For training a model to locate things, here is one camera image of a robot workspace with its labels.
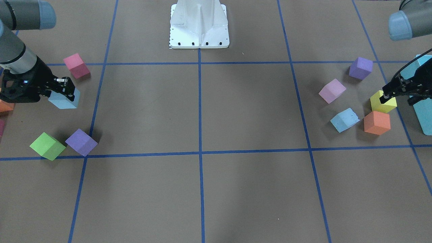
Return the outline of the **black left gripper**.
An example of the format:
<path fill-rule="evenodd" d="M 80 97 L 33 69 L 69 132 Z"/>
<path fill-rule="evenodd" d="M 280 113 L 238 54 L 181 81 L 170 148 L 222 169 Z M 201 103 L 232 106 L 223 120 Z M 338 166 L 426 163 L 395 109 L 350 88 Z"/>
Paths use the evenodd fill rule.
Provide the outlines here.
<path fill-rule="evenodd" d="M 404 79 L 395 77 L 382 87 L 383 95 L 379 98 L 381 104 L 398 96 L 410 96 L 407 100 L 409 106 L 432 97 L 432 63 L 425 62 L 416 71 L 413 77 Z"/>

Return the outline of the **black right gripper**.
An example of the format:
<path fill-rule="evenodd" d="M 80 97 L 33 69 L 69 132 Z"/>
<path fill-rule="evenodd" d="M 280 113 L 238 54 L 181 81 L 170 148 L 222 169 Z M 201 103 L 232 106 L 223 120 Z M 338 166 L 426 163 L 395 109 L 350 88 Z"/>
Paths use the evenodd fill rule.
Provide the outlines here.
<path fill-rule="evenodd" d="M 50 94 L 51 90 L 54 100 L 64 98 L 70 102 L 75 101 L 72 79 L 56 78 L 40 57 L 37 57 L 34 67 L 25 73 L 13 74 L 5 69 L 2 74 L 0 98 L 7 103 L 36 103 L 40 100 L 40 95 Z"/>

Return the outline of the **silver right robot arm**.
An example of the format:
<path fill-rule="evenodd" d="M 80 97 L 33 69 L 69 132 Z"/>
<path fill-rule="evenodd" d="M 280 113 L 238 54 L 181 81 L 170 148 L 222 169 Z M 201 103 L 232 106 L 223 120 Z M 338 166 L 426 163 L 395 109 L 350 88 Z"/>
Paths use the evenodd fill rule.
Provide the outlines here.
<path fill-rule="evenodd" d="M 37 103 L 52 93 L 75 100 L 71 78 L 55 76 L 21 39 L 23 30 L 45 30 L 56 26 L 57 16 L 46 0 L 2 0 L 0 23 L 1 100 L 7 103 Z"/>

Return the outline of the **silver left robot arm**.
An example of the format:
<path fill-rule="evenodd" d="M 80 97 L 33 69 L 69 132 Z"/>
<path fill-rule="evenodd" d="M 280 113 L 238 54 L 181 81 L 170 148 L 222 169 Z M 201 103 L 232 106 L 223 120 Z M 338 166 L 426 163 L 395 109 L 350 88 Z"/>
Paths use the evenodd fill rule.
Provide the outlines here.
<path fill-rule="evenodd" d="M 389 17 L 388 30 L 391 40 L 409 40 L 432 32 L 432 5 L 430 0 L 402 0 L 399 10 Z M 416 103 L 431 98 L 432 61 L 429 59 L 418 68 L 412 77 L 404 78 L 401 72 L 426 54 L 427 50 L 404 65 L 391 81 L 383 86 L 383 95 L 379 98 L 384 104 L 398 96 L 409 96 L 407 103 Z"/>

